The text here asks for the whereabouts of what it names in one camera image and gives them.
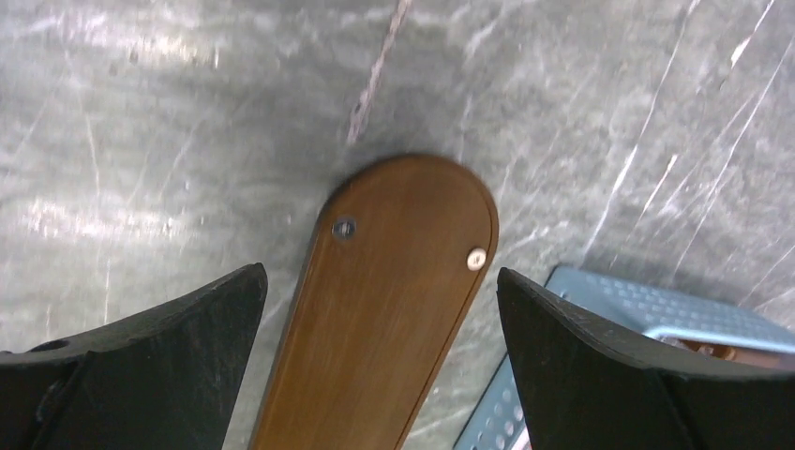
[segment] screw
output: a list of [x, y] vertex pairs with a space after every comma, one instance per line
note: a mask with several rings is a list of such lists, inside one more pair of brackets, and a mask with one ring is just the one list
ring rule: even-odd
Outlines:
[[480, 270], [486, 265], [486, 251], [482, 248], [476, 248], [467, 256], [467, 268], [473, 272]]
[[347, 241], [356, 233], [356, 221], [352, 217], [340, 217], [331, 227], [331, 234], [340, 241]]

